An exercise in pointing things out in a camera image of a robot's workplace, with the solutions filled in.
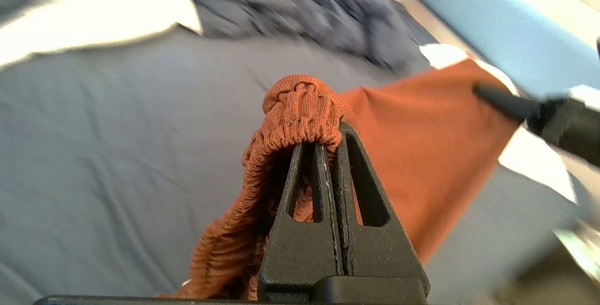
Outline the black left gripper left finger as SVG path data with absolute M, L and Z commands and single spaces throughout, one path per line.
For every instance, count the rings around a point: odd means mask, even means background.
M 303 143 L 293 152 L 258 277 L 260 302 L 311 302 L 319 280 L 341 275 L 336 204 L 326 148 Z M 308 173 L 314 221 L 295 220 L 300 184 Z

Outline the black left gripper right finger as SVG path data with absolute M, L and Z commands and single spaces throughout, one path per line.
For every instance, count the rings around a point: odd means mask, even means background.
M 334 201 L 346 275 L 427 275 L 358 135 L 347 123 L 334 158 Z

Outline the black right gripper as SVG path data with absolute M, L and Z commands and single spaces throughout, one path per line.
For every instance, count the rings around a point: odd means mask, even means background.
M 554 96 L 537 102 L 486 84 L 474 84 L 472 91 L 510 119 L 530 119 L 530 130 L 549 145 L 600 164 L 600 113 L 582 99 Z

